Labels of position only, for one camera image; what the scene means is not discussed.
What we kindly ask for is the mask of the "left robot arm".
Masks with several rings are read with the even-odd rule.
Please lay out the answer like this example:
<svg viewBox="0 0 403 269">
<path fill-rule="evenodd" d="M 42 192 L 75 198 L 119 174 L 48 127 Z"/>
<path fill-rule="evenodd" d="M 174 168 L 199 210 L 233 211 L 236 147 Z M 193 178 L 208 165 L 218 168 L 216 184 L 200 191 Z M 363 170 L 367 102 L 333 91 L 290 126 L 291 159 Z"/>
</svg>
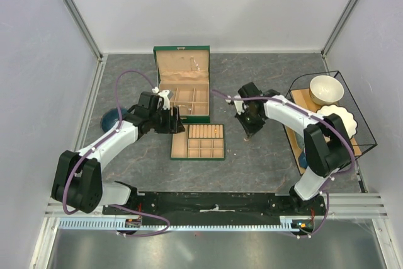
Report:
<svg viewBox="0 0 403 269">
<path fill-rule="evenodd" d="M 184 132 L 178 106 L 169 90 L 143 92 L 137 104 L 125 113 L 118 108 L 118 120 L 99 139 L 79 151 L 64 151 L 59 158 L 51 197 L 63 211 L 91 213 L 99 206 L 116 205 L 124 214 L 137 210 L 132 187 L 119 182 L 104 183 L 102 171 L 126 147 L 149 131 L 157 134 Z"/>
</svg>

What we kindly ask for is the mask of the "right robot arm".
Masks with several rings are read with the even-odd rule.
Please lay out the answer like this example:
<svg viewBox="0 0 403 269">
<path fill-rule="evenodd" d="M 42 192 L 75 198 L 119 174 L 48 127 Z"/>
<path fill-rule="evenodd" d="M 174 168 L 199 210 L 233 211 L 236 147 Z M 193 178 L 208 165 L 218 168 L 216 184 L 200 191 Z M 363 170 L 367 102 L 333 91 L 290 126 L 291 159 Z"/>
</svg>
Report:
<svg viewBox="0 0 403 269">
<path fill-rule="evenodd" d="M 342 118 L 321 115 L 296 105 L 275 90 L 262 92 L 253 82 L 243 85 L 235 100 L 236 119 L 248 137 L 259 132 L 268 119 L 280 122 L 304 139 L 307 168 L 290 189 L 289 209 L 304 214 L 311 200 L 335 172 L 351 163 L 354 152 Z"/>
</svg>

